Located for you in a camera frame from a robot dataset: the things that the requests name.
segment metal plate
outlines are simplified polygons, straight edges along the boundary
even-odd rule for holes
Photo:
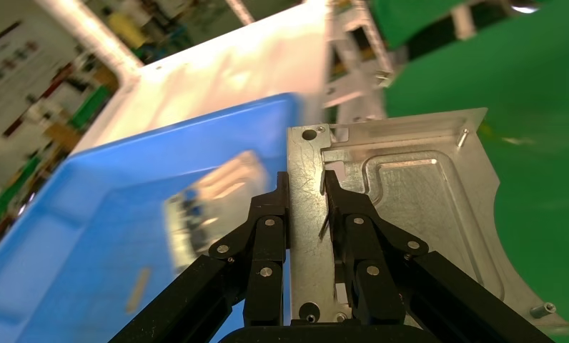
[[[515,272],[499,242],[493,203],[499,180],[476,136],[486,109],[453,111],[360,124],[289,129],[292,205],[291,298],[294,318],[314,302],[321,322],[349,315],[337,301],[330,234],[319,238],[327,211],[322,170],[343,188],[366,193],[383,219],[425,240],[533,324],[543,302]],[[306,140],[305,131],[317,132]]]
[[[175,273],[247,220],[251,198],[264,193],[266,171],[245,151],[164,203]]]

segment green surface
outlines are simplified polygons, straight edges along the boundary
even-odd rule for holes
[[[371,12],[392,49],[444,17],[463,0],[372,0]]]
[[[15,180],[15,182],[11,186],[5,188],[0,193],[0,219],[3,218],[4,215],[8,212],[9,204],[11,203],[11,201],[13,201],[13,198],[15,198],[15,196],[19,193],[19,191],[24,187],[26,181],[28,181],[28,179],[32,175],[34,175],[34,171],[36,171],[36,168],[38,167],[40,162],[41,159],[39,156],[32,157],[28,162],[26,162],[24,167],[21,169],[20,175],[17,177],[17,180]]]
[[[69,124],[77,130],[82,130],[86,124],[93,118],[99,109],[106,103],[110,97],[110,91],[105,86],[100,86],[87,98],[78,108],[78,111],[70,119]]]
[[[569,321],[569,0],[428,54],[387,90],[389,116],[477,107],[489,109],[479,134],[501,180],[500,240]]]

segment bolt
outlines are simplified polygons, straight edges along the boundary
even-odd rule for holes
[[[261,275],[263,277],[268,277],[268,276],[272,275],[272,268],[269,268],[269,267],[262,268],[262,270],[259,271],[259,275]]]
[[[227,245],[220,245],[217,247],[217,252],[219,252],[220,254],[225,254],[227,253],[228,250],[229,247]]]
[[[335,319],[337,320],[338,323],[343,323],[343,321],[347,319],[347,316],[345,315],[345,313],[340,312],[337,314]]]
[[[377,268],[376,266],[369,266],[367,268],[367,273],[369,273],[369,275],[375,276],[379,274],[379,268]]]
[[[533,307],[529,312],[531,313],[531,316],[533,316],[533,318],[539,319],[549,314],[555,313],[556,306],[554,306],[554,304],[552,304],[551,302],[546,302],[537,307]]]

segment blue plastic bin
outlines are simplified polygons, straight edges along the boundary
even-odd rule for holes
[[[0,343],[110,340],[174,278],[163,201],[244,150],[274,189],[298,113],[280,94],[66,160],[0,243]],[[149,281],[127,314],[142,268]]]

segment black bracket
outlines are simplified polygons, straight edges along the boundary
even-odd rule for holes
[[[244,328],[222,342],[553,343],[420,238],[380,218],[366,194],[325,172],[333,252],[351,319],[282,326],[289,182],[251,200],[247,221],[214,243],[110,342],[208,342],[246,299]],[[403,325],[410,314],[423,328]]]

